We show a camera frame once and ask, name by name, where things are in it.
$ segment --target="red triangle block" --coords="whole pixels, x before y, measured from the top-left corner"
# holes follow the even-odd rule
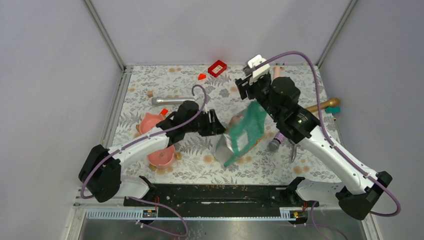
[[[199,77],[197,78],[198,80],[203,80],[206,78],[206,74],[200,73]]]

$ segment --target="teal fabric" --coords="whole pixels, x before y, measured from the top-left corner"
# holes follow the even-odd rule
[[[228,135],[231,141],[231,147],[234,155],[224,163],[224,167],[233,164],[238,157],[243,156],[254,144],[264,135],[265,118],[267,112],[257,102],[251,102],[244,111],[243,119],[231,126]],[[247,136],[247,144],[244,146],[238,145],[238,140]]]

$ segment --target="pink bowl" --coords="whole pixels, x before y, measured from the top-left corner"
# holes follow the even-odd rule
[[[164,116],[160,114],[146,113],[143,120],[140,122],[140,133],[145,134],[156,126],[160,121],[164,120]],[[147,155],[147,160],[158,169],[167,169],[174,163],[175,147],[169,146],[162,150]]]

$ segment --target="floral tablecloth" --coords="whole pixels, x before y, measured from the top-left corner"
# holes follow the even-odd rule
[[[209,109],[215,109],[218,119],[228,123],[230,118],[243,110],[249,100],[240,100],[235,79],[243,78],[241,65],[229,65],[220,76],[198,80],[200,73],[207,73],[205,65],[176,66],[135,66],[120,113],[113,145],[123,144],[137,136],[136,125],[145,113],[159,114],[163,107],[170,112],[177,105],[152,106],[147,92],[153,91],[155,97],[191,97],[195,84],[205,87],[210,101]],[[309,107],[316,104],[315,86],[311,69],[306,65],[283,66],[282,77],[291,77],[300,89],[299,104]],[[322,82],[319,82],[321,101],[327,100]],[[339,139],[331,114],[323,112],[325,127]],[[290,163],[291,145],[285,140],[275,153],[267,150],[267,144],[278,130],[272,119],[265,120],[265,135],[257,146],[251,149],[235,164],[224,168],[211,154],[220,136],[201,137],[188,133],[184,140],[175,144],[181,152],[182,160],[175,161],[168,169],[152,171],[146,158],[131,165],[124,172],[130,176],[145,176],[152,183],[174,184],[289,184],[295,177],[302,176],[314,181],[339,182],[337,176],[309,151],[297,148],[297,157]]]

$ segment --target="red box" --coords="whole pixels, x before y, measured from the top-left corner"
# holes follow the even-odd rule
[[[226,69],[227,69],[227,65],[223,61],[218,60],[214,64],[212,64],[212,66],[210,66],[207,69],[207,72],[210,75],[212,75],[212,76],[214,76],[216,78],[220,74],[222,74]]]

